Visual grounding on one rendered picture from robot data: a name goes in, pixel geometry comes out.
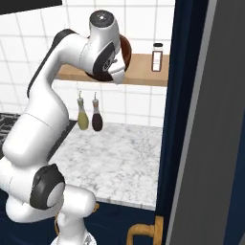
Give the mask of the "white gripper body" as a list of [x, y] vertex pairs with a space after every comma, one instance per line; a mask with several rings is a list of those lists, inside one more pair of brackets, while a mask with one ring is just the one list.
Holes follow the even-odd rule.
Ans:
[[112, 81], [116, 84], [121, 84], [124, 79], [124, 69], [125, 64], [122, 59], [114, 59], [110, 68], [109, 68], [109, 74], [112, 78]]

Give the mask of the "brown bowl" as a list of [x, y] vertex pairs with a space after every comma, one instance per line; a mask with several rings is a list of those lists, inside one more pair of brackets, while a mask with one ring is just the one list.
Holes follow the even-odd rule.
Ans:
[[97, 58], [93, 73], [87, 73], [87, 76], [98, 81], [113, 82], [109, 74], [109, 68], [116, 58], [124, 61], [124, 72], [126, 72], [131, 60], [132, 50], [128, 40], [123, 35], [120, 35], [120, 44], [121, 49], [117, 54], [112, 50], [112, 45], [106, 47]]

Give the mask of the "navy tall cabinet panel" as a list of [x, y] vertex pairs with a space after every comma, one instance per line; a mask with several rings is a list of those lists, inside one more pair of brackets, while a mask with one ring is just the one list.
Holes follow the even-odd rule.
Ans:
[[167, 238], [209, 0], [176, 0], [155, 214]]

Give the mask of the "grey cabinet door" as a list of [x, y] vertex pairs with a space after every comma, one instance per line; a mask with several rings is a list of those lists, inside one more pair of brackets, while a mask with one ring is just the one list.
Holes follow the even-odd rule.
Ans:
[[245, 111], [245, 0], [210, 0], [166, 245], [223, 245]]

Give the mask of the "navy lower cabinet front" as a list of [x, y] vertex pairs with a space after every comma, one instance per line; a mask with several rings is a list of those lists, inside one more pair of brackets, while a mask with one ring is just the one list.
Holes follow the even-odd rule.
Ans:
[[[12, 222], [5, 210], [8, 195], [0, 190], [0, 245], [51, 245], [56, 238], [55, 220], [31, 224]], [[100, 202], [97, 211], [84, 219], [87, 230], [98, 245], [126, 245], [129, 228], [135, 224], [152, 225], [154, 211]]]

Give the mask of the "spice jar with black lid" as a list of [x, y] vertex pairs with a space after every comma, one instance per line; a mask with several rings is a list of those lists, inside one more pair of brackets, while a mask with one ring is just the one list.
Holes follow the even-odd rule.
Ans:
[[163, 44], [155, 42], [152, 50], [151, 70], [153, 72], [160, 72], [162, 70], [163, 60]]

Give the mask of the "dark vinegar bottle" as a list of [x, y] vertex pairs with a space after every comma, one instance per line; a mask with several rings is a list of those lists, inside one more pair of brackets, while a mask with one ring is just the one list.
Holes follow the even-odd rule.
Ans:
[[94, 108], [93, 117], [92, 117], [92, 126], [95, 131], [99, 132], [102, 130], [103, 121], [102, 121], [102, 116], [100, 114], [99, 100], [97, 99], [97, 97], [94, 97], [92, 103]]

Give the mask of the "yellow oil bottle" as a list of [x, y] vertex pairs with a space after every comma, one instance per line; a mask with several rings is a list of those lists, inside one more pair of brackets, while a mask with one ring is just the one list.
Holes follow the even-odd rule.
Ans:
[[81, 130], [86, 130], [88, 125], [89, 120], [84, 109], [84, 100], [81, 94], [78, 94], [78, 126]]

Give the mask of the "black range hood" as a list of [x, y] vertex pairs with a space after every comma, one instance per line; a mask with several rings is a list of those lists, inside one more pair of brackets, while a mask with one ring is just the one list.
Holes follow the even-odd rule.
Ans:
[[0, 15], [61, 5], [62, 0], [0, 0]]

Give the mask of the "black hob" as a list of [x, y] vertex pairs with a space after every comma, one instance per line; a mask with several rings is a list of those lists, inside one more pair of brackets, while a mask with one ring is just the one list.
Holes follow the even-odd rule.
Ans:
[[[4, 156], [3, 150], [2, 150], [3, 143], [5, 142], [8, 134], [10, 133], [12, 127], [17, 122], [19, 117], [20, 117], [19, 114], [0, 113], [0, 159]], [[50, 150], [47, 160], [50, 160], [53, 157], [53, 155], [56, 153], [58, 148], [61, 146], [65, 138], [74, 128], [76, 123], [77, 122], [73, 120], [69, 121], [68, 125], [66, 126], [66, 129], [61, 133], [61, 136], [56, 141], [56, 144]]]

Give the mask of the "wooden wall shelf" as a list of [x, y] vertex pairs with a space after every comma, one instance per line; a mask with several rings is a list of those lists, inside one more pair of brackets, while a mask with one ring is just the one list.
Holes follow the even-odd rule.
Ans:
[[[163, 55], [160, 72], [151, 71], [151, 55], [133, 54], [124, 75], [123, 84], [167, 87], [169, 56]], [[63, 65], [56, 76], [61, 80], [92, 81], [83, 71], [70, 65]]]

